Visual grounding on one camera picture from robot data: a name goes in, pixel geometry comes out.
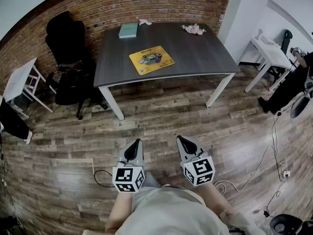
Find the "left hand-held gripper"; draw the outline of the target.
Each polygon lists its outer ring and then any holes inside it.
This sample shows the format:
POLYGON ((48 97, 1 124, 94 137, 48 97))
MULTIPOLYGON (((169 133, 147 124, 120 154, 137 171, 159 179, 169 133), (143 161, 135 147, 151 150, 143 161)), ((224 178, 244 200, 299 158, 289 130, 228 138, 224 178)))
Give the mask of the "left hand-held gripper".
POLYGON ((112 183, 119 193, 136 193, 139 192, 144 180, 144 170, 141 166, 132 166, 121 161, 134 162, 142 165, 143 142, 141 139, 131 141, 124 146, 119 152, 119 160, 115 167, 112 168, 112 183))

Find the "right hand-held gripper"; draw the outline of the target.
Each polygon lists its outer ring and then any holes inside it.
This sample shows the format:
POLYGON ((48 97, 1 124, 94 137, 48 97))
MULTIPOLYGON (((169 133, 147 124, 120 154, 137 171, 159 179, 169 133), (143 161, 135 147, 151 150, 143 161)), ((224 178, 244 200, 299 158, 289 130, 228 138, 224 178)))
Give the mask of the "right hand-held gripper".
POLYGON ((196 140, 187 136, 176 138, 179 155, 182 160, 197 156, 187 162, 181 162, 182 171, 188 181, 194 186, 211 182, 215 175, 215 167, 211 156, 207 156, 204 147, 196 140))

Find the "yellow printed mouse pad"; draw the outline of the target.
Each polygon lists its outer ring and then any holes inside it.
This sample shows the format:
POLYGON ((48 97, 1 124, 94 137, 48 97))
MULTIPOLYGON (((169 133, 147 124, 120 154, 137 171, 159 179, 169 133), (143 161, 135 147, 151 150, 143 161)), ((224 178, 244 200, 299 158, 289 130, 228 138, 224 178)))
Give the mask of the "yellow printed mouse pad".
POLYGON ((148 48, 129 55, 139 75, 145 75, 175 64, 162 46, 148 48))

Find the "person's left forearm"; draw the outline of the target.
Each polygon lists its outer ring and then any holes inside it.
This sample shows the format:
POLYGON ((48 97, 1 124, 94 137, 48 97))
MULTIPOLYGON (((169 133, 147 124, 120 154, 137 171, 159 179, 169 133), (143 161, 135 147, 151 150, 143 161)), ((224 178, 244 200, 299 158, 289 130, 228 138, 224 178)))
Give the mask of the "person's left forearm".
POLYGON ((106 223, 105 233, 115 234, 132 213, 133 194, 118 193, 106 223))

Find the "person's right forearm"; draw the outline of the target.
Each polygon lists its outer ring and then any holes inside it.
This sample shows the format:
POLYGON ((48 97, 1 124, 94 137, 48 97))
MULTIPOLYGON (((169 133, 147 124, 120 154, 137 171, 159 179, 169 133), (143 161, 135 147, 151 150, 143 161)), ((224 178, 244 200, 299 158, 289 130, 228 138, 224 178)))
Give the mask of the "person's right forearm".
POLYGON ((206 206, 217 216, 220 216, 222 213, 224 213, 227 219, 231 219, 235 214, 234 208, 211 182, 200 185, 198 190, 206 206))

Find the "person's jeans leg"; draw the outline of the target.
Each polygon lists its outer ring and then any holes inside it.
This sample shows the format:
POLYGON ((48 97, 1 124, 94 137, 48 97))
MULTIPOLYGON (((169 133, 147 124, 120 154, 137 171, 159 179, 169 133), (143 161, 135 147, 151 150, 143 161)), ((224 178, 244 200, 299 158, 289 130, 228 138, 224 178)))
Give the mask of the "person's jeans leg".
POLYGON ((151 172, 145 171, 145 179, 143 181, 142 187, 160 188, 161 185, 151 172))

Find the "person's white shirt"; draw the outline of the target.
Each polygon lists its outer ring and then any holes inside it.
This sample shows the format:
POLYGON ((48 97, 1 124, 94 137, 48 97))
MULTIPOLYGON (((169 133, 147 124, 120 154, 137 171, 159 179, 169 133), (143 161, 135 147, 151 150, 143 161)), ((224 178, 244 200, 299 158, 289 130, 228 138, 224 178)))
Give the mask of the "person's white shirt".
POLYGON ((167 185, 133 193, 132 213, 115 234, 84 230, 82 235, 266 235, 235 210, 217 216, 199 192, 167 185))

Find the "dark grey table white legs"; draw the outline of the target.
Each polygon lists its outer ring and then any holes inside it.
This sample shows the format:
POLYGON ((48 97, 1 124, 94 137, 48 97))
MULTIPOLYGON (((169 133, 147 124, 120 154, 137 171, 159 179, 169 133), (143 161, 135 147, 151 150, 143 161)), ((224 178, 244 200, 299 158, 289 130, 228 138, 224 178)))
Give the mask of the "dark grey table white legs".
POLYGON ((153 23, 138 27, 135 38, 120 39, 119 27, 105 30, 99 50, 94 77, 98 88, 113 112, 120 119, 124 115, 110 92, 110 87, 129 83, 174 77, 221 75, 219 83, 206 102, 211 107, 233 76, 239 72, 235 61, 213 31, 205 24, 202 35, 187 33, 182 23, 153 23), (130 60, 130 54, 161 46, 174 64, 140 75, 130 60))

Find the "pink flower sprig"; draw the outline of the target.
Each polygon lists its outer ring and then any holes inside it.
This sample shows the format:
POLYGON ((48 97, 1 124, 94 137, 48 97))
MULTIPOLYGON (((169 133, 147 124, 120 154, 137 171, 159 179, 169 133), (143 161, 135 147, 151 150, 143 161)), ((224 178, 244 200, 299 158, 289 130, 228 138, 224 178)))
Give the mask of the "pink flower sprig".
POLYGON ((194 25, 191 25, 191 24, 182 25, 181 28, 184 29, 189 34, 194 34, 194 35, 203 35, 206 32, 206 30, 201 29, 197 23, 194 25))

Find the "black round stool base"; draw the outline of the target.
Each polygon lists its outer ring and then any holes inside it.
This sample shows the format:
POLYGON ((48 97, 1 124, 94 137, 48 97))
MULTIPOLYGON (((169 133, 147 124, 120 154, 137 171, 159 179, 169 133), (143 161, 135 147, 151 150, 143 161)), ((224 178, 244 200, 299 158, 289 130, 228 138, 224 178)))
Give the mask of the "black round stool base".
POLYGON ((279 214, 269 223, 274 235, 298 235, 302 229, 303 221, 289 214, 279 214))

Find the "teal book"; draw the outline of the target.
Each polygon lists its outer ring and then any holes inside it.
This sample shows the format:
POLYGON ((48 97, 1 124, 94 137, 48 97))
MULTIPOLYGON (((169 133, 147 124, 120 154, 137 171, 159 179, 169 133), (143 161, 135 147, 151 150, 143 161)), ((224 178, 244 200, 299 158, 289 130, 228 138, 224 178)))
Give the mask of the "teal book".
POLYGON ((135 38, 137 35, 137 27, 137 23, 123 24, 118 34, 119 39, 135 38))

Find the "white desk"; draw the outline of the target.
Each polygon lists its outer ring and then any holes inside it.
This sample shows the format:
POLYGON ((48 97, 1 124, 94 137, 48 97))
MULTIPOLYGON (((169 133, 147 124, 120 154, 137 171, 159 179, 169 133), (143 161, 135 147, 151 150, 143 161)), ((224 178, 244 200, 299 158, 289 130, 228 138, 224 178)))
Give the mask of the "white desk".
POLYGON ((261 40, 261 37, 259 37, 258 40, 255 39, 255 37, 251 37, 250 42, 259 51, 261 57, 264 59, 264 62, 260 64, 258 68, 259 73, 245 88, 245 92, 248 93, 271 67, 283 68, 285 70, 283 74, 268 89, 271 92, 290 73, 293 65, 279 47, 265 44, 261 40))

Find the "black office chair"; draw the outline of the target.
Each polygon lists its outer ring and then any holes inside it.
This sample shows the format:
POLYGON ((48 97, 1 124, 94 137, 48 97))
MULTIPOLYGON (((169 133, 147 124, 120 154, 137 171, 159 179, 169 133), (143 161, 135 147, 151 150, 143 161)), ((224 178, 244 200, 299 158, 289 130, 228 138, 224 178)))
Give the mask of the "black office chair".
POLYGON ((106 110, 107 104, 102 102, 99 90, 93 85, 96 63, 86 47, 84 23, 74 21, 66 11, 48 22, 46 33, 45 41, 62 73, 59 82, 53 80, 53 73, 48 75, 46 82, 56 86, 55 103, 78 104, 76 117, 79 120, 83 118, 80 112, 87 99, 106 110))

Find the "small white side table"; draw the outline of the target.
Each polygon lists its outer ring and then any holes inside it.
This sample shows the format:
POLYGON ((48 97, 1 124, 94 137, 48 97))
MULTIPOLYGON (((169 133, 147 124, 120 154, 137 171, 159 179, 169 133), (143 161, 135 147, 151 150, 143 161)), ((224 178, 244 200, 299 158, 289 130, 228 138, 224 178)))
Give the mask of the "small white side table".
POLYGON ((24 113, 24 110, 16 105, 14 99, 20 95, 24 95, 28 100, 37 101, 49 112, 54 111, 44 104, 37 96, 39 90, 37 89, 41 81, 47 86, 48 90, 56 93, 55 89, 51 86, 51 82, 48 78, 44 78, 43 75, 38 71, 35 66, 37 58, 33 58, 29 62, 25 63, 21 67, 15 69, 10 75, 10 78, 6 84, 3 98, 5 102, 9 104, 18 114, 22 115, 24 118, 29 119, 29 116, 24 113))

